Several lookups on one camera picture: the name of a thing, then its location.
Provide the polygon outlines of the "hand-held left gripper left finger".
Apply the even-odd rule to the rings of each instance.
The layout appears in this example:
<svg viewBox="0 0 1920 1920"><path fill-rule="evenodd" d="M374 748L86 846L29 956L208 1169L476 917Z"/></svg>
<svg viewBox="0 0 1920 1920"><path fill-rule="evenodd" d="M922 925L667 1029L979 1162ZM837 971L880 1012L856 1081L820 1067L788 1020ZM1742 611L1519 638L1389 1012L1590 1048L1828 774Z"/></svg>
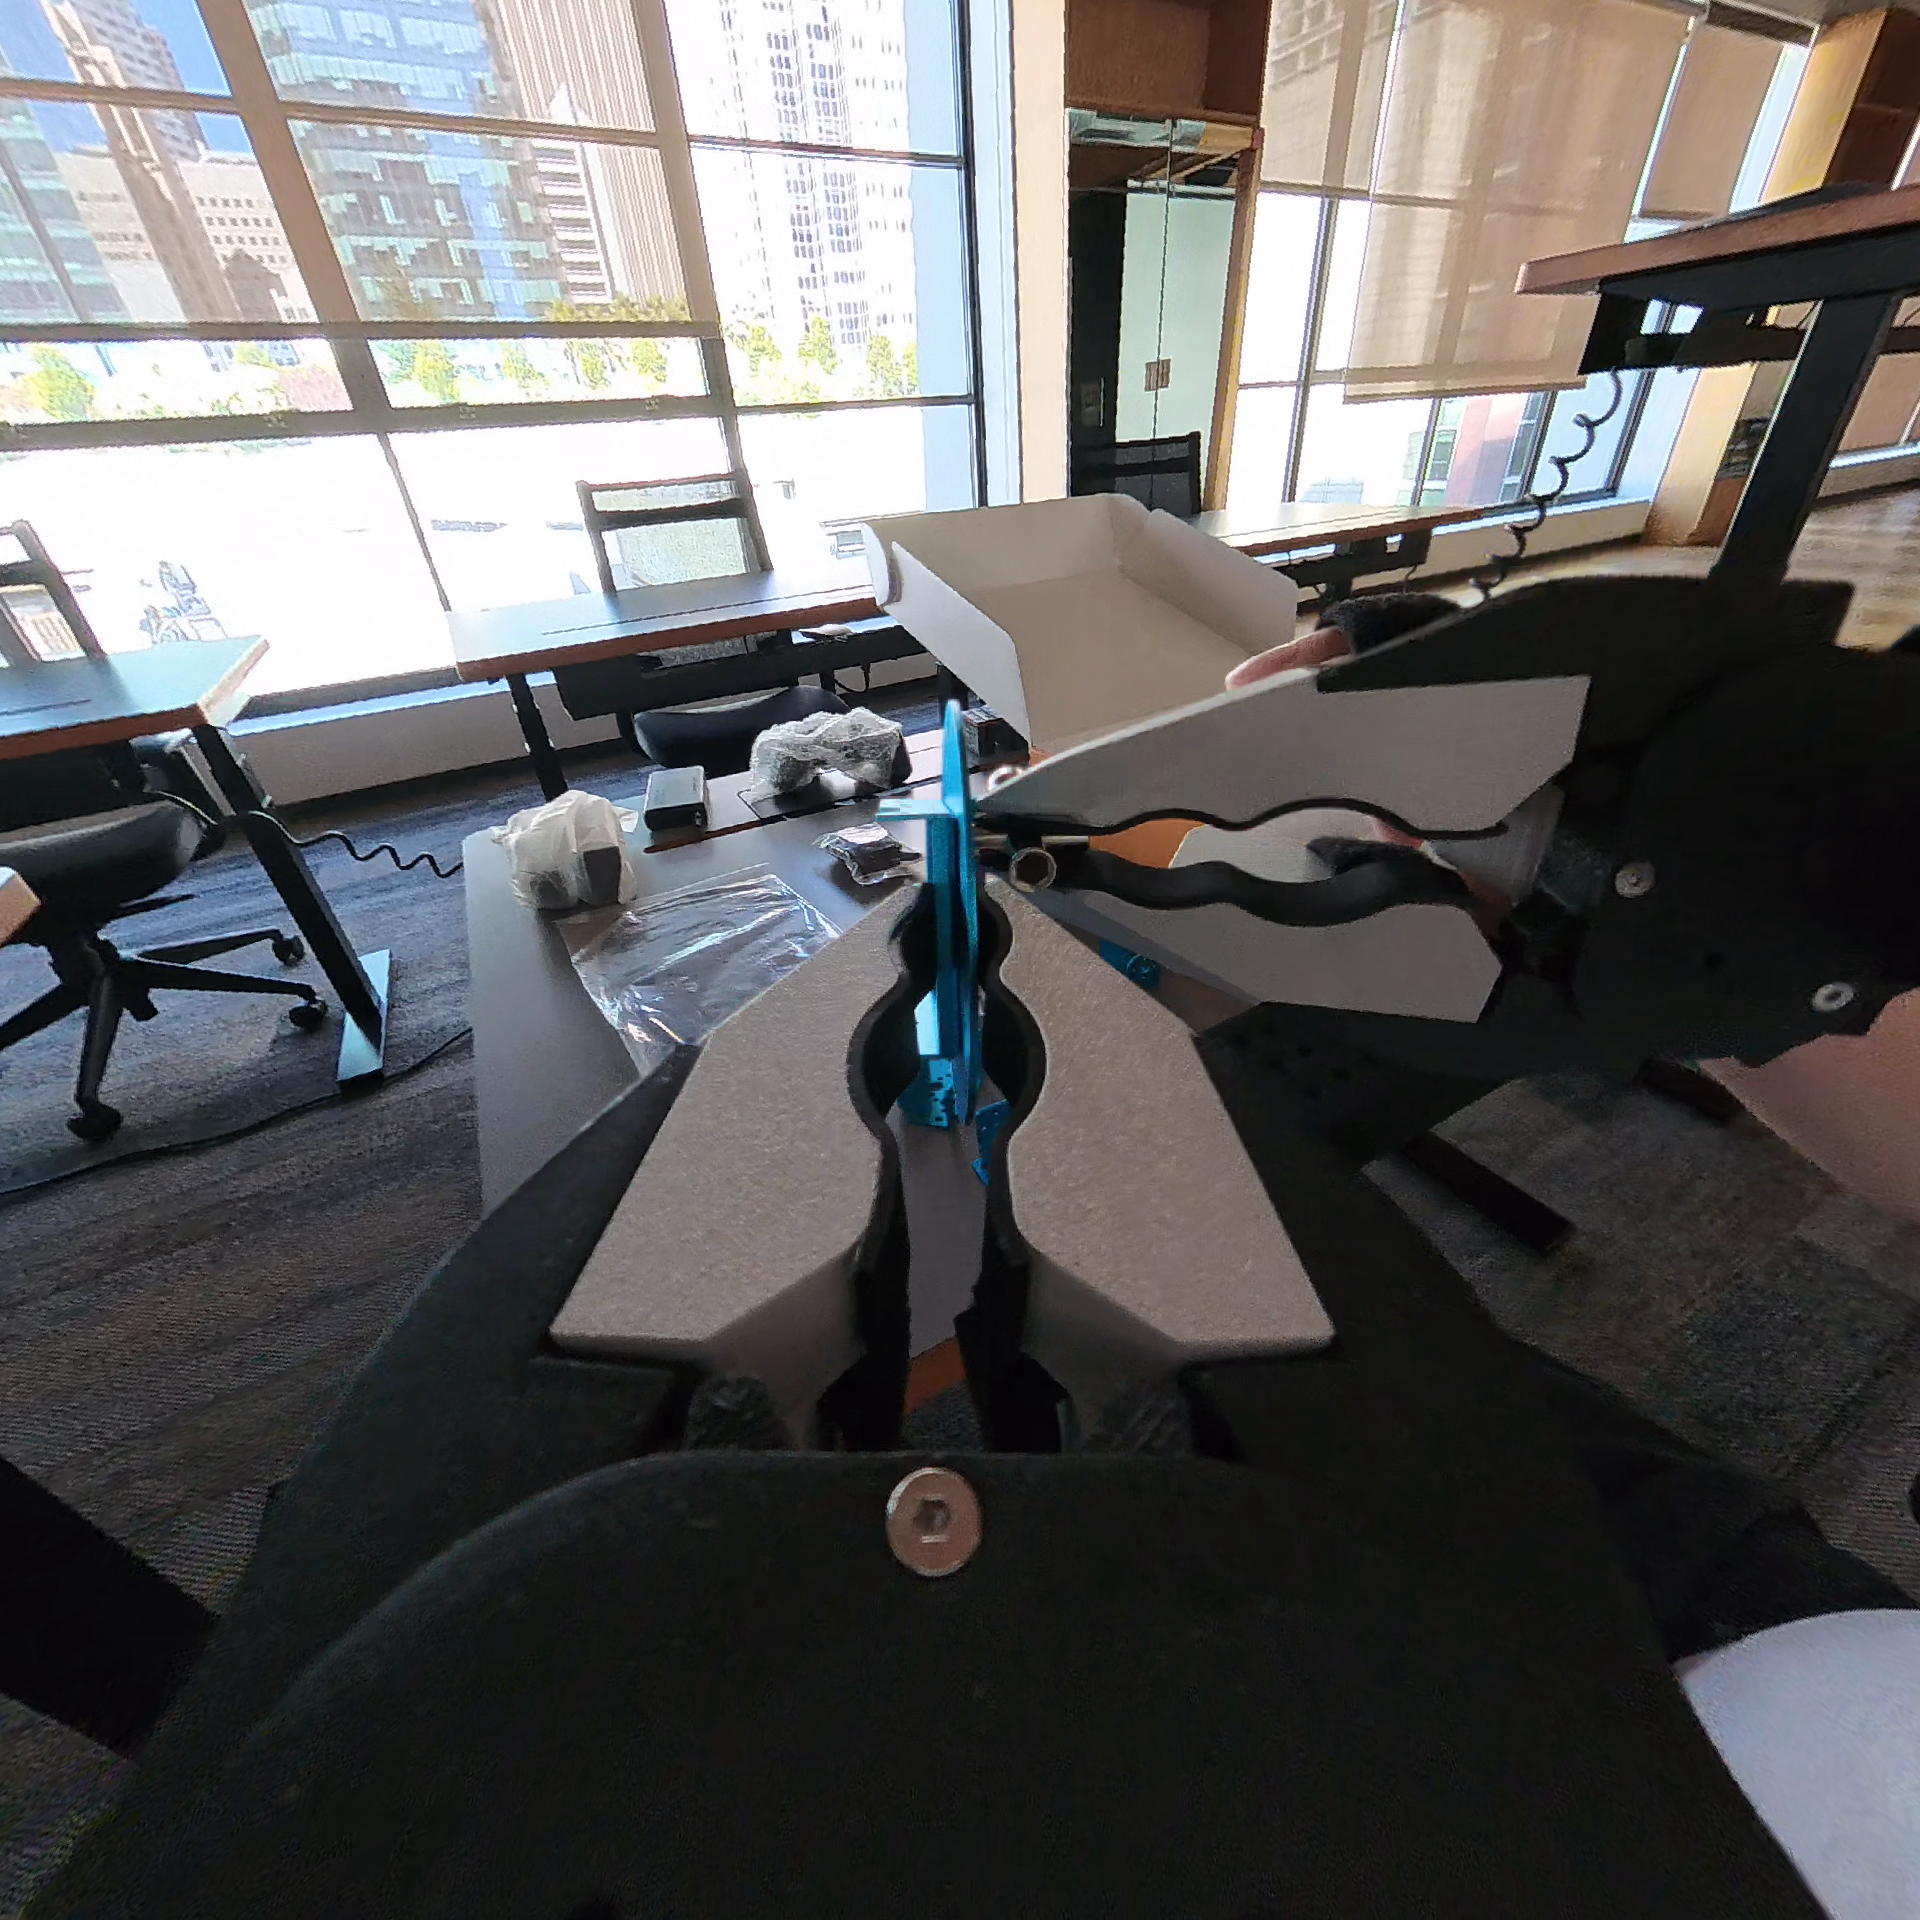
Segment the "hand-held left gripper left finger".
<svg viewBox="0 0 1920 1920"><path fill-rule="evenodd" d="M749 1377L800 1442L901 1437L906 1203L880 1096L906 889L719 1022L550 1323L560 1354Z"/></svg>

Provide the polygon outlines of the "blue perforated metal bracket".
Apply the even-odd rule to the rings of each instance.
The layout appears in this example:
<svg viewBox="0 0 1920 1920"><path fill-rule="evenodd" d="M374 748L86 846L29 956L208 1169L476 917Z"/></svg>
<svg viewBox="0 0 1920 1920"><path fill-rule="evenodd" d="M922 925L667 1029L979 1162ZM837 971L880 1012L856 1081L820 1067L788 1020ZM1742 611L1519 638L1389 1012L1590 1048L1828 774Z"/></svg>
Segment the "blue perforated metal bracket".
<svg viewBox="0 0 1920 1920"><path fill-rule="evenodd" d="M878 805L882 824L922 824L923 884L932 905L932 978L917 1008L919 1076L901 1098L917 1124L959 1130L980 1081L980 928L968 774L940 796L901 794Z"/></svg>

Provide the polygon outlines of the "silver socket wrench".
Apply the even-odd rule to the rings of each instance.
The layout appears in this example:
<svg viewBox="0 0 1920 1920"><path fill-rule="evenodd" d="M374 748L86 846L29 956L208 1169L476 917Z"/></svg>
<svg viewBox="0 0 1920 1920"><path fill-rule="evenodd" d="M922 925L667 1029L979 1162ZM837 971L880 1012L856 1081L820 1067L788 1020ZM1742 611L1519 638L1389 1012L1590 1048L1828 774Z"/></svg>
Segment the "silver socket wrench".
<svg viewBox="0 0 1920 1920"><path fill-rule="evenodd" d="M1023 813L976 818L972 837L976 859L1028 896L1078 884L1092 848L1087 828Z"/></svg>

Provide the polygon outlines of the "raised desk with black leg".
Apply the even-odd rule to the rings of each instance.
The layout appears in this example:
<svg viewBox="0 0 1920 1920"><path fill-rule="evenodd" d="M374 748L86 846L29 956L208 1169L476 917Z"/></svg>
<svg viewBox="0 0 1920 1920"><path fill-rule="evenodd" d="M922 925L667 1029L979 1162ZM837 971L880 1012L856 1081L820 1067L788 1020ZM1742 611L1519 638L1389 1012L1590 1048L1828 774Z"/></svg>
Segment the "raised desk with black leg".
<svg viewBox="0 0 1920 1920"><path fill-rule="evenodd" d="M1917 189L1837 182L1638 242L1519 265L1519 298L1598 298L1580 373L1787 363L1712 580L1784 578L1866 381L1912 354Z"/></svg>

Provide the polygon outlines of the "person's right hand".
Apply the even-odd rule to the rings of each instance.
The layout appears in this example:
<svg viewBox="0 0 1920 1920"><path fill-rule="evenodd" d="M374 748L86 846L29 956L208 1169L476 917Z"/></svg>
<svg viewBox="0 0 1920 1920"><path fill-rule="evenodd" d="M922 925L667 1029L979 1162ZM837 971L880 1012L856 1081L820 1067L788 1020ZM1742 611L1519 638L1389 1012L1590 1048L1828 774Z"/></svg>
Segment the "person's right hand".
<svg viewBox="0 0 1920 1920"><path fill-rule="evenodd" d="M1285 644L1259 651L1236 664L1224 680L1224 688L1251 688L1270 681L1286 673L1314 670L1319 666L1352 659L1352 638L1336 627L1319 627L1304 636L1286 641Z"/></svg>

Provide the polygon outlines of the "clear bag of black plates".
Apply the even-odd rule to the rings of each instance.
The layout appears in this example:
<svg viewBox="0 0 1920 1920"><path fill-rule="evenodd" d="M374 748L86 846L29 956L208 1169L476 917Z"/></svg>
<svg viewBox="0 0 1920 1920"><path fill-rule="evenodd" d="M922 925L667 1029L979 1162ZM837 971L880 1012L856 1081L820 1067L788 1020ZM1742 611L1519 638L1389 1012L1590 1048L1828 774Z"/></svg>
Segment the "clear bag of black plates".
<svg viewBox="0 0 1920 1920"><path fill-rule="evenodd" d="M803 966L839 928L772 868L741 868L556 924L574 971L637 1072Z"/></svg>

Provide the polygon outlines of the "open white cardboard box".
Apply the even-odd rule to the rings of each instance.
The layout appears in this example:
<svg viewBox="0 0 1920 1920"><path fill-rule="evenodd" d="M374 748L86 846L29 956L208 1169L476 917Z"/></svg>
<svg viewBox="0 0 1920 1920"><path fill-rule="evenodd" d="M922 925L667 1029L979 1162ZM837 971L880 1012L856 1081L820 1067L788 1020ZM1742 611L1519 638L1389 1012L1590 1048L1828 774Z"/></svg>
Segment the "open white cardboard box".
<svg viewBox="0 0 1920 1920"><path fill-rule="evenodd" d="M1128 497L862 523L880 609L1053 755L1222 690L1296 636L1299 586Z"/></svg>

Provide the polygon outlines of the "black mesh chair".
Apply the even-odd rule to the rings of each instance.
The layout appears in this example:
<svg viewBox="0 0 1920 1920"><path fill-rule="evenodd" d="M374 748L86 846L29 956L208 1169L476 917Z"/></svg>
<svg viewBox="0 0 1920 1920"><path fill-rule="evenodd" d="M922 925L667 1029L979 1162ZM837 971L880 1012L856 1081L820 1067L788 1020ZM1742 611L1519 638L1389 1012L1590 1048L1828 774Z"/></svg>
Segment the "black mesh chair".
<svg viewBox="0 0 1920 1920"><path fill-rule="evenodd" d="M1128 497L1151 513L1204 509L1204 434L1084 438L1069 451L1069 497Z"/></svg>

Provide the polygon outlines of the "plastic wrapped dark part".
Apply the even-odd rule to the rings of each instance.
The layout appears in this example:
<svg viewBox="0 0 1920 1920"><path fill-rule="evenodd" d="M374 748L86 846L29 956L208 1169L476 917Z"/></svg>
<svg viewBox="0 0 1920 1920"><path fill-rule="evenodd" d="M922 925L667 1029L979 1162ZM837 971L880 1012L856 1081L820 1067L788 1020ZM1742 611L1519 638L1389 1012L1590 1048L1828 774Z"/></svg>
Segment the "plastic wrapped dark part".
<svg viewBox="0 0 1920 1920"><path fill-rule="evenodd" d="M639 826L634 806L570 788L492 828L490 838L509 862L515 896L540 913L631 905L639 894L628 832Z"/></svg>

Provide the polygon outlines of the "glass door cabinet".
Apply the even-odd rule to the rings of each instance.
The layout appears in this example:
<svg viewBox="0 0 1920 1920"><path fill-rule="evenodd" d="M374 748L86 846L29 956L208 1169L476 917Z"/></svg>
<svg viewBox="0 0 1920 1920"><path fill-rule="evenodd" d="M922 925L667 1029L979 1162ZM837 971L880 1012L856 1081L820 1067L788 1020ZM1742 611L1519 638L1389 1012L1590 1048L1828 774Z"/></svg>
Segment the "glass door cabinet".
<svg viewBox="0 0 1920 1920"><path fill-rule="evenodd" d="M1067 107L1067 453L1204 434L1256 133Z"/></svg>

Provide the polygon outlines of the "beige roller blind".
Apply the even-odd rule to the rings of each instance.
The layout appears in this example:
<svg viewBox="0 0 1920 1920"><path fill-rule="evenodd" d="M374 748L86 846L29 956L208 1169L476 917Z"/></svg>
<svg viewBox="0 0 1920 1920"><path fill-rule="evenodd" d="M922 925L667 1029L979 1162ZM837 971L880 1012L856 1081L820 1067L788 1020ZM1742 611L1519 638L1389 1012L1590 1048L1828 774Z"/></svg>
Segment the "beige roller blind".
<svg viewBox="0 0 1920 1920"><path fill-rule="evenodd" d="M1522 296L1519 273L1623 241L1687 37L1662 4L1402 6L1347 400L1575 385L1592 299Z"/></svg>
<svg viewBox="0 0 1920 1920"><path fill-rule="evenodd" d="M1797 83L1805 51L1804 38L1693 27L1647 155L1638 220L1698 225L1735 211L1768 94Z"/></svg>

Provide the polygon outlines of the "wooden bookshelf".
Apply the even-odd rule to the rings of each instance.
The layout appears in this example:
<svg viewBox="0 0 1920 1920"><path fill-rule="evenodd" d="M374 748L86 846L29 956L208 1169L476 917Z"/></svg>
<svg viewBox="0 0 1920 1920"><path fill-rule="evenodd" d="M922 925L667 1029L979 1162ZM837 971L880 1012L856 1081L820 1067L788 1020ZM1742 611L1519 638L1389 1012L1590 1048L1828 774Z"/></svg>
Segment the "wooden bookshelf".
<svg viewBox="0 0 1920 1920"><path fill-rule="evenodd" d="M1270 3L1067 3L1062 104L1252 128Z"/></svg>

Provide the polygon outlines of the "person's dark clothing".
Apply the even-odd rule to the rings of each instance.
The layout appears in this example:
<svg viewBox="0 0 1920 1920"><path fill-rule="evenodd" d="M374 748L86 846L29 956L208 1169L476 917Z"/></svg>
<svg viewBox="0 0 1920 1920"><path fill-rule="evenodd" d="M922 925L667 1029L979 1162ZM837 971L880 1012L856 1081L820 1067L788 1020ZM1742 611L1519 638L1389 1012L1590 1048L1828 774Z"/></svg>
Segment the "person's dark clothing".
<svg viewBox="0 0 1920 1920"><path fill-rule="evenodd" d="M1511 1348L1590 1478L1670 1664L1775 1626L1915 1609L1775 1482L1654 1424L1611 1386L1519 1340Z"/></svg>

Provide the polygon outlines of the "large window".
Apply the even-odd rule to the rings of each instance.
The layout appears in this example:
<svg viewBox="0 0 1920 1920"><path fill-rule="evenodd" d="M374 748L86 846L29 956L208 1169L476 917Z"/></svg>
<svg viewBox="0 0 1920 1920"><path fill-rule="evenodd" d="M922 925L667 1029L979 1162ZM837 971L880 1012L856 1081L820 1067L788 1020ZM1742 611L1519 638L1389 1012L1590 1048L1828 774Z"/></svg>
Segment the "large window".
<svg viewBox="0 0 1920 1920"><path fill-rule="evenodd" d="M109 651L447 680L578 486L979 502L958 4L6 3L4 521Z"/></svg>

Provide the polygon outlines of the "grey frame chair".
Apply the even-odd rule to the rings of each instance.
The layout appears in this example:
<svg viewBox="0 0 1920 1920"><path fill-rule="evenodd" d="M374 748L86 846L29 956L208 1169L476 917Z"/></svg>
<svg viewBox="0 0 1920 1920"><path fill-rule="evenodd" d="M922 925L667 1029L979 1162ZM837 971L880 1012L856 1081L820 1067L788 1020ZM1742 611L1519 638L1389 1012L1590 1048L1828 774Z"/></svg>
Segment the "grey frame chair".
<svg viewBox="0 0 1920 1920"><path fill-rule="evenodd" d="M762 521L736 476L578 483L603 593L744 578L770 566Z"/></svg>

